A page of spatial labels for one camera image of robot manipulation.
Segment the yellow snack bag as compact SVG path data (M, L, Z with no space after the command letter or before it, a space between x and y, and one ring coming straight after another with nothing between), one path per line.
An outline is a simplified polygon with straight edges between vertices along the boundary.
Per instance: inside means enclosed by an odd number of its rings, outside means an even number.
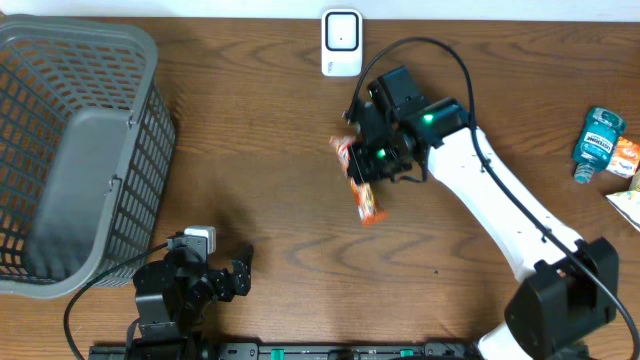
M620 213L637 231L639 228L639 172L633 176L629 189L606 196L608 202Z

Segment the blue liquid bottle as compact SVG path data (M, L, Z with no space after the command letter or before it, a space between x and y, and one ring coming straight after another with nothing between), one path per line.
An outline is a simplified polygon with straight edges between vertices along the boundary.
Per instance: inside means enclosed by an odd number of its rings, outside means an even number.
M614 155L626 122L616 113L594 107L586 115L585 126L573 152L574 180L587 184L594 174L605 170Z

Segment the small orange snack packet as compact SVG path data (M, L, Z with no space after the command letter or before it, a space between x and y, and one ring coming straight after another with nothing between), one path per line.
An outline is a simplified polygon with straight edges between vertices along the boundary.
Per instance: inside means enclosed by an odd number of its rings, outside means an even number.
M636 174L638 166L639 145L620 137L606 170L623 178L632 178Z

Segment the orange Top chocolate bar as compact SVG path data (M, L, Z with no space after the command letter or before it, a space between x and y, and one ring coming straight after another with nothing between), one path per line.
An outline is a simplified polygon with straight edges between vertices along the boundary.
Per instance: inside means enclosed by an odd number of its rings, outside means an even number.
M329 140L329 143L334 147L343 173L350 184L361 223L364 226L370 226L385 220L388 214L380 206L371 186L368 183L358 185L355 182L355 178L347 172L349 161L353 159L353 155L350 155L349 151L355 142L356 138L352 136L333 136Z

